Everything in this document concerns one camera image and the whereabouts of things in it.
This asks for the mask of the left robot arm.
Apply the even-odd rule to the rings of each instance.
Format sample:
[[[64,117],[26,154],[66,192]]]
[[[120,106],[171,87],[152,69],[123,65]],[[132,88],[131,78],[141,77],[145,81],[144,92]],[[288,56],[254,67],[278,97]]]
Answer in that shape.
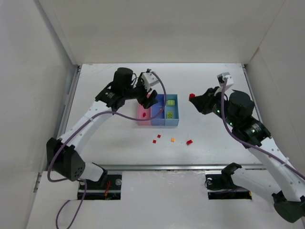
[[[135,99],[145,109],[157,103],[157,92],[152,87],[162,83],[160,77],[151,69],[142,72],[139,77],[134,78],[133,75],[133,70],[129,68],[118,68],[113,80],[96,95],[85,115],[59,138],[48,140],[47,177],[50,182],[56,182],[51,178],[51,171],[62,175],[63,180],[105,182],[107,170],[95,163],[85,162],[81,152],[106,120],[114,115],[127,117],[118,112],[127,100]]]

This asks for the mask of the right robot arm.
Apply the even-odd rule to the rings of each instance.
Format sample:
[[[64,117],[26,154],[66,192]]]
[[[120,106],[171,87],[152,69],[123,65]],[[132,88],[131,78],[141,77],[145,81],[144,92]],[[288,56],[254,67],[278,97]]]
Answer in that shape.
[[[189,101],[198,112],[220,117],[229,135],[254,155],[276,181],[264,182],[241,165],[231,163],[222,169],[216,181],[208,183],[208,189],[242,187],[271,202],[287,222],[294,223],[304,217],[305,177],[282,154],[264,124],[252,116],[254,102],[250,96],[238,90],[226,96],[220,87],[215,87],[200,96],[190,94]]]

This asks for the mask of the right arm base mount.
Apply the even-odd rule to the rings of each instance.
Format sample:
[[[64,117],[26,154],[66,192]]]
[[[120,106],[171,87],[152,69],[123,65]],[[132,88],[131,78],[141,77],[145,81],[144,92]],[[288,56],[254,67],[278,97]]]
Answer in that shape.
[[[231,163],[221,170],[220,173],[206,174],[204,186],[207,188],[209,200],[234,200],[247,199],[252,200],[252,194],[249,190],[237,186],[233,183],[231,175],[237,169],[242,168],[237,163]]]

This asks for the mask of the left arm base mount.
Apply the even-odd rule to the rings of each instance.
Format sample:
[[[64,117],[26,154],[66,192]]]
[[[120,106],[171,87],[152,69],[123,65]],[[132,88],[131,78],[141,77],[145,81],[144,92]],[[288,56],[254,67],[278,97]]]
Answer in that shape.
[[[108,171],[101,181],[86,180],[87,189],[84,200],[120,200],[122,172]]]

